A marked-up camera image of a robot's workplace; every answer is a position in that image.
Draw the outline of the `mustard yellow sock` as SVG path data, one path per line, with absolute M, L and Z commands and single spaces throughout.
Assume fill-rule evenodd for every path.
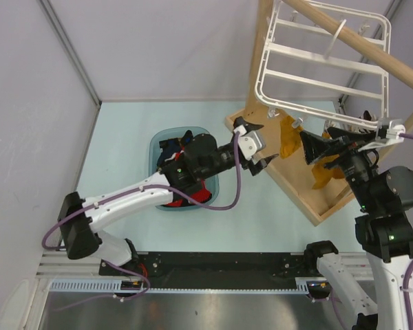
M 314 177 L 314 184 L 312 189 L 319 190 L 324 188 L 331 179 L 344 179 L 345 175 L 340 168 L 327 169 L 324 167 L 325 164 L 333 162 L 338 158 L 338 155 L 331 155 L 325 157 L 318 162 L 316 162 L 312 168 L 312 174 Z
M 286 159 L 301 147 L 301 125 L 294 125 L 295 119 L 290 115 L 280 121 L 280 157 Z

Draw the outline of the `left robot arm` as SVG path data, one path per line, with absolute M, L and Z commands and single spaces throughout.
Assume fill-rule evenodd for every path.
M 222 146 L 210 134 L 187 131 L 182 138 L 160 143 L 157 170 L 141 182 L 94 197 L 82 197 L 78 192 L 66 195 L 58 223 L 68 259 L 96 257 L 122 274 L 134 273 L 138 257 L 133 243 L 112 236 L 105 227 L 127 215 L 177 201 L 211 209 L 211 193 L 204 185 L 207 179 L 232 168 L 256 176 L 276 158 L 255 159 L 266 146 L 261 128 L 238 117 L 231 141 Z

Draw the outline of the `white plastic clip hanger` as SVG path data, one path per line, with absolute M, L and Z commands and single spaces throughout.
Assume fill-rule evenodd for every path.
M 275 1 L 255 77 L 258 101 L 274 109 L 287 109 L 342 124 L 373 129 L 375 122 L 299 103 L 304 99 L 368 99 L 371 113 L 389 118 L 389 75 L 384 69 L 340 39 L 341 29 L 390 51 L 391 23 L 387 17 L 363 10 L 310 1 L 310 5 L 335 19 L 331 34 L 285 1 Z

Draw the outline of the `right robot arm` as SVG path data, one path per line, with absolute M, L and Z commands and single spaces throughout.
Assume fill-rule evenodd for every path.
M 355 219 L 356 240 L 366 253 L 376 300 L 365 293 L 346 269 L 330 241 L 310 243 L 304 269 L 322 275 L 352 315 L 352 329 L 413 329 L 413 170 L 395 166 L 379 173 L 368 157 L 379 148 L 403 141 L 404 126 L 370 133 L 328 128 L 329 137 L 302 131 L 299 136 L 307 164 L 324 158 L 327 169 L 339 169 L 361 207 Z

